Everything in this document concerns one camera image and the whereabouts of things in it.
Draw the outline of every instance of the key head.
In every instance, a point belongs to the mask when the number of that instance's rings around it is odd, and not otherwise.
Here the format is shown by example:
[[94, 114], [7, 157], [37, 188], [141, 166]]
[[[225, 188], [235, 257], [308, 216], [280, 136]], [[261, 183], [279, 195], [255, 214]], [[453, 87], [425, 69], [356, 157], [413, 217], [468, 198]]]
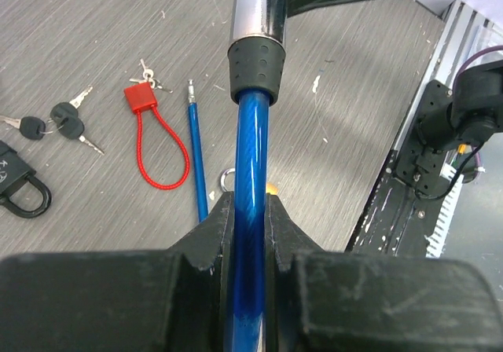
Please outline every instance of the key head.
[[65, 124], [68, 118], [79, 118], [79, 110], [69, 104], [68, 102], [61, 102], [56, 104], [50, 112], [50, 118], [56, 123], [58, 127]]
[[80, 136], [84, 134], [84, 123], [81, 119], [74, 116], [69, 116], [61, 124], [59, 129], [60, 134], [65, 136], [69, 140], [77, 140]]
[[46, 124], [42, 119], [34, 116], [25, 116], [21, 119], [19, 131], [30, 140], [42, 140], [46, 132]]

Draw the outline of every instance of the blue tube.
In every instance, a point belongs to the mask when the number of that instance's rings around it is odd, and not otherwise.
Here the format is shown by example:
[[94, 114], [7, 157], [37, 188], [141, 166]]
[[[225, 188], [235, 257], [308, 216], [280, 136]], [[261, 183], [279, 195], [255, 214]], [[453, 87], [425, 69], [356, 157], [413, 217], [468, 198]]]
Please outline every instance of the blue tube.
[[257, 351], [264, 306], [264, 211], [270, 97], [246, 90], [237, 120], [233, 351]]
[[199, 222], [207, 217], [206, 182], [204, 181], [203, 151], [197, 119], [197, 103], [189, 104], [190, 141], [194, 161], [194, 175], [196, 176], [197, 215]]

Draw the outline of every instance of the padlock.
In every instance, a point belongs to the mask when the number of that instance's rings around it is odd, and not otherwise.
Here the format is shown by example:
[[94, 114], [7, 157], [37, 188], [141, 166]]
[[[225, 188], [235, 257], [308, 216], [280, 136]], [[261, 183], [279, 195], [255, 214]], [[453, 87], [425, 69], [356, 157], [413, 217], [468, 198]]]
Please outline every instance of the padlock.
[[[22, 218], [35, 218], [47, 211], [53, 197], [35, 174], [36, 171], [24, 162], [14, 149], [0, 140], [0, 205]], [[33, 211], [27, 211], [10, 200], [27, 182], [42, 194], [42, 203]]]

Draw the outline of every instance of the red plastic block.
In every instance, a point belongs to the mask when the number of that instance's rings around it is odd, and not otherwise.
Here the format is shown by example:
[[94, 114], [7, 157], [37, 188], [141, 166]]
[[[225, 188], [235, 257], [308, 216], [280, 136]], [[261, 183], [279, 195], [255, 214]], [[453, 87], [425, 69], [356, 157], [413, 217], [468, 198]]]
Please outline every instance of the red plastic block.
[[124, 89], [124, 95], [133, 113], [147, 111], [157, 106], [156, 96], [148, 82], [127, 87]]

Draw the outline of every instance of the red cable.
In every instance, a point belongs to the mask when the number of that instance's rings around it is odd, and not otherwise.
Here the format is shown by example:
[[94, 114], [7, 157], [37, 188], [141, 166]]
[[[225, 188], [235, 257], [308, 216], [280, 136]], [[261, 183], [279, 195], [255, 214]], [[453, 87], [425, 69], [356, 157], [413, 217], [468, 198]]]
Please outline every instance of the red cable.
[[141, 157], [141, 134], [142, 134], [142, 122], [141, 122], [141, 112], [135, 112], [138, 120], [138, 139], [137, 139], [137, 144], [136, 144], [136, 158], [138, 161], [138, 168], [140, 169], [141, 175], [143, 175], [143, 178], [152, 186], [154, 186], [157, 189], [164, 189], [164, 190], [169, 190], [169, 189], [176, 189], [177, 187], [181, 186], [183, 182], [187, 179], [187, 176], [189, 175], [190, 171], [190, 161], [189, 161], [189, 154], [187, 152], [187, 149], [183, 145], [182, 140], [178, 137], [178, 135], [171, 129], [171, 127], [163, 120], [163, 117], [159, 114], [159, 111], [157, 111], [157, 107], [152, 107], [152, 112], [156, 116], [157, 120], [159, 120], [159, 123], [164, 127], [164, 129], [171, 135], [173, 140], [178, 144], [180, 149], [182, 150], [183, 153], [183, 159], [185, 160], [185, 170], [183, 172], [182, 177], [180, 178], [179, 181], [176, 183], [173, 183], [172, 185], [161, 185], [160, 183], [157, 183], [153, 179], [149, 177], [147, 174], [147, 171], [143, 167], [143, 159]]

